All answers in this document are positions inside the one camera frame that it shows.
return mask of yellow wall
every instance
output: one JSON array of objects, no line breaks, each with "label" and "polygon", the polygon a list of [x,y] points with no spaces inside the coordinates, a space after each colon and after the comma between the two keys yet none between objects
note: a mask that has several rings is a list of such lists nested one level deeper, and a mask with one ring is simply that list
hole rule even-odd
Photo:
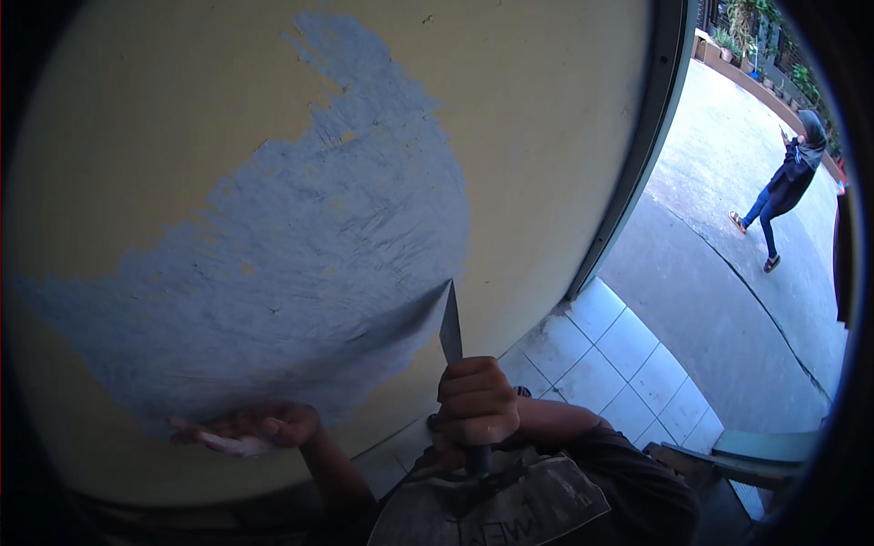
[{"label": "yellow wall", "polygon": [[[340,93],[281,39],[302,9],[356,17],[442,101],[467,181],[459,309],[466,354],[502,354],[561,298],[598,228],[635,129],[649,3],[371,0],[87,5],[40,82],[3,208],[4,278],[113,274],[130,248],[191,219],[308,104]],[[236,460],[146,439],[83,360],[7,297],[18,373],[49,454],[82,493],[142,505],[225,501],[305,476],[297,452]],[[434,407],[433,339],[332,427],[361,453]]]}]

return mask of black jacket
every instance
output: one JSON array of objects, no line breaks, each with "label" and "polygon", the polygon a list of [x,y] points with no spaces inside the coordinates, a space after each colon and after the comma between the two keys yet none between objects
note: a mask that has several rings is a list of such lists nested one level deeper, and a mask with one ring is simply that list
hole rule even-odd
[{"label": "black jacket", "polygon": [[798,139],[786,145],[786,158],[767,185],[774,216],[791,211],[814,179],[814,170],[798,156]]}]

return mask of knife handle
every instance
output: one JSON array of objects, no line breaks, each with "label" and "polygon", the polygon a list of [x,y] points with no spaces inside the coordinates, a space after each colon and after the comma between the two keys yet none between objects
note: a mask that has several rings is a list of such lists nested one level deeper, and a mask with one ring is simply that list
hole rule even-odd
[{"label": "knife handle", "polygon": [[478,480],[488,478],[491,473],[491,446],[468,446],[465,454],[468,458],[465,466],[468,476]]}]

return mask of jeans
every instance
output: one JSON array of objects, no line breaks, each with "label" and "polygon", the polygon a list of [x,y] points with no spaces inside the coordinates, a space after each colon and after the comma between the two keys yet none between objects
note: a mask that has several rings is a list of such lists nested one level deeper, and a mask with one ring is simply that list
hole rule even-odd
[{"label": "jeans", "polygon": [[771,209],[771,201],[770,196],[767,193],[767,187],[761,191],[759,194],[759,198],[756,199],[756,202],[753,204],[752,209],[746,213],[746,217],[744,217],[741,222],[744,223],[744,227],[749,227],[750,224],[753,223],[753,220],[759,217],[759,223],[762,226],[762,231],[765,233],[765,242],[767,243],[767,256],[768,258],[776,258],[777,257],[777,248],[773,244],[773,230],[771,229],[771,218],[773,218],[773,210]]}]

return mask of tiled floor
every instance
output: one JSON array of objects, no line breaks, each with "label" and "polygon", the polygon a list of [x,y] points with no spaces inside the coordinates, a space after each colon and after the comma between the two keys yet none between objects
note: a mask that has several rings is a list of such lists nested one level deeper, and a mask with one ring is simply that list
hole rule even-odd
[{"label": "tiled floor", "polygon": [[[724,430],[683,366],[597,278],[498,362],[511,384],[599,413],[638,449],[654,441],[709,453]],[[430,444],[421,418],[354,461],[379,498]]]}]

